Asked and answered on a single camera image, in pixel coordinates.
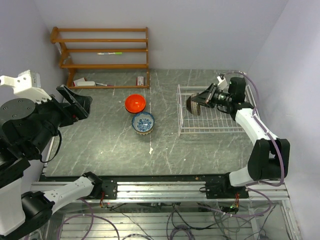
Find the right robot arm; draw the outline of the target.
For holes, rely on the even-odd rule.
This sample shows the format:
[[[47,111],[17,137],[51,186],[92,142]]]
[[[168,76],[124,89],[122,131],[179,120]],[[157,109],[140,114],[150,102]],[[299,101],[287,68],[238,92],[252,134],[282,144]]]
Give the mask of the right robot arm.
[[[218,83],[212,83],[203,92],[191,95],[186,101],[186,109],[197,116],[201,107],[217,108],[230,115],[253,144],[247,165],[228,173],[227,181],[220,186],[221,194],[231,198],[238,192],[238,188],[248,188],[258,183],[281,186],[288,174],[289,141],[272,133],[260,119],[258,106],[246,101],[249,77],[241,73],[239,77],[231,77],[227,81],[220,74],[217,79]]]

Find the brown bowl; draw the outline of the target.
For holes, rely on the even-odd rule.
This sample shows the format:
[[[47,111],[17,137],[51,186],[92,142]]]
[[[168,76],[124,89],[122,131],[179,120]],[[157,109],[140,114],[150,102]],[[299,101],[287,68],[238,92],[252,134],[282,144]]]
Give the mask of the brown bowl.
[[[188,110],[189,113],[191,113],[194,116],[199,116],[201,113],[200,105],[197,102],[192,100],[192,98],[197,96],[198,94],[199,93],[193,93],[186,100],[186,109]]]

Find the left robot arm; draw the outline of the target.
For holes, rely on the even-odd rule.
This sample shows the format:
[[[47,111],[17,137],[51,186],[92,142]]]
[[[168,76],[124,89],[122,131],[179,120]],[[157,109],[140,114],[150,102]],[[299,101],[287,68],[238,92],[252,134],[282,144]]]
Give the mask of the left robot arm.
[[[69,203],[87,197],[116,194],[113,185],[93,172],[49,191],[21,192],[24,171],[33,160],[41,161],[51,138],[60,128],[87,119],[93,99],[61,85],[65,102],[54,96],[46,100],[19,97],[0,108],[0,237],[18,240],[42,227],[51,216]]]

